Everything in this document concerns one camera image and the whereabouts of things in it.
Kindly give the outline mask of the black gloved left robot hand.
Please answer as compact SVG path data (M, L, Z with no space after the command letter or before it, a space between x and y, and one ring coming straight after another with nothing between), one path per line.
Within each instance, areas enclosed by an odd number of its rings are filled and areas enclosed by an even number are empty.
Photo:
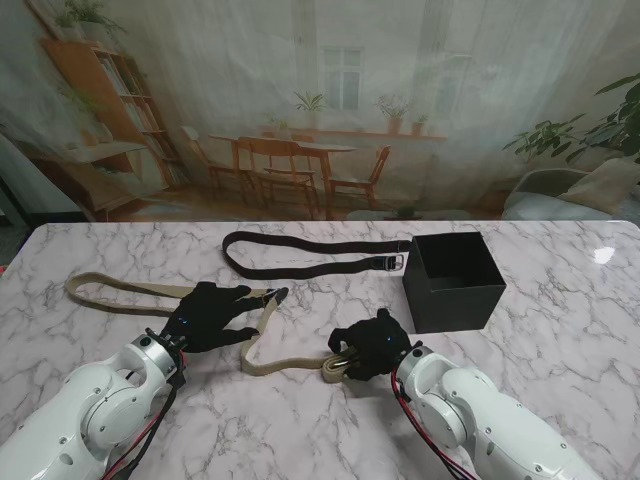
M213 282L199 282L184 297L162 329L161 337L183 337L181 349L186 353L205 353L213 349L251 340L259 335L252 327L229 329L228 324L243 313L265 309L271 300L279 304L288 288L269 289L255 297L246 285L218 287Z

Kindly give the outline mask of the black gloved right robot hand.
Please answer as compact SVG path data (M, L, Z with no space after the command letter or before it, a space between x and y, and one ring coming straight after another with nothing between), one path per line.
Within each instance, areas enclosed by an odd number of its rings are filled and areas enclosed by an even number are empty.
M422 345L421 340L411 344L399 322L386 308L380 308L373 318L331 332L328 347L333 355L324 362L322 374L328 383L340 382L344 377L369 381L393 372L412 350Z

